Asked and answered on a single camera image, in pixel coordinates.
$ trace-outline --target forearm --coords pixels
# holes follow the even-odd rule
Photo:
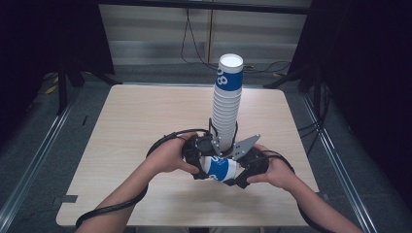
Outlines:
[[[361,232],[350,220],[335,211],[298,177],[287,189],[302,211],[323,228],[339,232]]]
[[[116,205],[137,196],[156,175],[150,164],[143,162],[96,209]],[[77,232],[121,232],[126,226],[134,206],[86,220]]]

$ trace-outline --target black horizontal bar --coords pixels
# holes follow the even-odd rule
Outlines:
[[[312,15],[322,14],[323,11],[310,8],[281,7],[268,5],[237,4],[237,3],[218,3],[203,1],[161,1],[161,0],[92,0],[91,2],[104,5],[123,5],[123,6],[144,6],[144,7],[163,7],[163,8],[188,8],[203,10],[222,10],[234,12],[259,12],[277,13],[293,15]]]

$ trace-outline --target blue label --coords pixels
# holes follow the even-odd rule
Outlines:
[[[209,175],[210,178],[221,182],[226,177],[228,168],[229,162],[227,158],[212,156],[210,161],[210,169],[207,175]]]
[[[222,69],[218,69],[218,77],[216,78],[216,85],[218,88],[226,91],[237,90],[242,87],[243,72],[240,71],[235,74],[229,74]]]

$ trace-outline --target human arm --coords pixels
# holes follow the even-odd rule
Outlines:
[[[195,133],[187,133],[163,143],[155,149],[133,173],[96,209],[116,205],[137,196],[148,185],[154,176],[162,172],[173,172],[177,169],[196,174],[199,170],[187,164],[182,159],[182,146],[184,139],[188,139]],[[77,232],[122,232],[126,226],[134,206],[96,216],[86,220]]]
[[[255,145],[258,150],[268,150]],[[248,183],[270,183],[288,191],[302,211],[314,222],[332,232],[361,232],[350,220],[339,214],[303,182],[281,159],[269,160],[266,173],[248,178]]]

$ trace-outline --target blue and white cup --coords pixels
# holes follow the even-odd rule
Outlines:
[[[234,179],[236,176],[236,161],[218,156],[206,156],[202,164],[203,171],[219,182]]]
[[[225,54],[219,60],[214,86],[212,123],[220,136],[220,150],[232,146],[237,114],[242,96],[243,59],[236,54]]]

